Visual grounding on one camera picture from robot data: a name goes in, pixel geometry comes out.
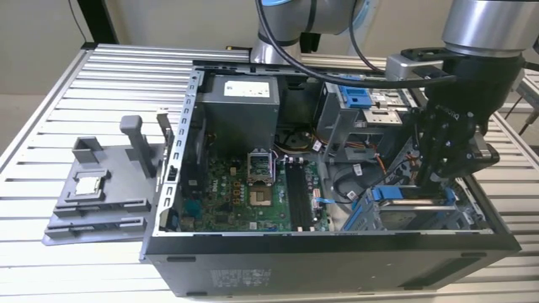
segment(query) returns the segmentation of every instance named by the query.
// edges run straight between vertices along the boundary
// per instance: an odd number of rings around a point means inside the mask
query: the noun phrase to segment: blue latch
[[[345,107],[349,109],[369,109],[372,106],[370,96],[365,88],[338,86]]]

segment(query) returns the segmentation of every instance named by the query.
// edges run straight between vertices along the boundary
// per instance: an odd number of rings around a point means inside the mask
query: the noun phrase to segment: black cable
[[[512,105],[511,109],[508,110],[505,117],[503,117],[507,120],[508,115],[511,115],[512,110],[515,109],[516,105],[520,103],[523,97],[519,98],[519,100],[516,100],[515,104]]]
[[[360,87],[360,88],[381,88],[381,89],[394,89],[394,88],[418,88],[425,86],[434,86],[434,85],[446,85],[456,81],[454,76],[445,76],[441,78],[433,78],[428,80],[406,80],[406,81],[369,81],[369,80],[350,80],[344,79],[340,77],[328,76],[317,71],[309,69],[305,65],[302,65],[297,60],[288,55],[284,49],[280,47],[277,40],[274,39],[273,33],[269,29],[268,20],[265,18],[264,9],[261,0],[256,1],[256,10],[260,18],[261,28],[264,29],[266,38],[269,43],[278,53],[281,58],[304,74],[322,80],[328,83],[333,83],[336,85],[350,86],[350,87]]]
[[[70,0],[66,0],[66,2],[69,3],[70,15],[73,16],[73,20],[74,20],[74,23],[76,23],[76,27],[78,27],[78,31],[80,31],[80,33],[81,33],[81,35],[82,35],[84,42],[86,43],[86,42],[88,42],[88,39],[85,38],[85,35],[84,35],[84,33],[82,33],[81,26],[78,25],[78,21],[76,20],[76,16],[74,16],[73,6],[72,6],[72,4],[70,4]]]
[[[521,134],[524,134],[524,131],[527,130],[529,124],[524,123],[524,126],[521,127],[520,131],[519,131],[519,136],[521,136]]]
[[[352,42],[352,46],[353,46],[353,49],[354,49],[354,53],[357,54],[357,56],[360,57],[362,63],[368,66],[368,68],[372,69],[376,73],[382,74],[384,71],[373,66],[370,61],[368,61],[366,57],[362,55],[362,53],[360,51],[360,47],[357,46],[357,41],[356,41],[354,35],[353,35],[353,17],[354,17],[353,12],[354,12],[354,7],[356,6],[357,6],[357,0],[353,1],[350,19],[349,19],[349,22],[348,22],[348,32],[350,34],[350,42]]]

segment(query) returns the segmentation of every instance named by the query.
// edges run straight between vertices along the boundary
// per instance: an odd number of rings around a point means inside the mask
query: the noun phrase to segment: robotic arm
[[[441,36],[445,47],[390,55],[384,72],[388,81],[340,81],[320,76],[293,59],[300,55],[292,43],[300,32],[338,33],[346,28],[352,9],[358,11],[353,0],[257,1],[261,26],[252,61],[280,64],[282,58],[314,78],[345,86],[425,87],[428,103],[416,122],[422,131],[417,146],[422,190],[434,190],[441,179],[471,174],[499,161],[483,136],[524,67],[521,51],[537,40],[539,1],[453,0]],[[426,80],[412,80],[417,74]]]

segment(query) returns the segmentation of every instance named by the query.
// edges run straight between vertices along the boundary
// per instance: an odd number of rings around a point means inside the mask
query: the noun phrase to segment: slotted metal work surface
[[[124,145],[120,118],[137,114],[148,141],[161,142],[154,111],[168,108],[176,123],[193,59],[246,62],[248,54],[118,45],[78,53],[0,158],[0,296],[6,296],[0,302],[181,300],[153,266],[138,264],[140,242],[45,247],[40,239],[73,160],[69,149],[76,137],[90,135],[102,145]],[[304,62],[361,67],[358,60],[342,56],[308,55]],[[521,244],[517,255],[437,292],[226,300],[537,302],[539,160],[497,115],[489,122],[487,140],[501,161],[476,178]]]

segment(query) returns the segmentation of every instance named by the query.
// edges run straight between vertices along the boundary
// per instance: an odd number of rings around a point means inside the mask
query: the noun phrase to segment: sticker
[[[349,193],[345,194],[345,196],[350,201],[354,201],[357,199],[357,194],[354,193],[354,191],[349,191]]]
[[[269,98],[269,83],[250,81],[226,81],[225,96]]]
[[[321,147],[321,142],[318,140],[316,140],[316,142],[312,145],[312,149],[318,152],[320,151],[320,147]]]
[[[361,164],[360,163],[353,164],[352,167],[353,167],[354,175],[362,175]]]
[[[209,270],[214,287],[266,287],[270,270]]]

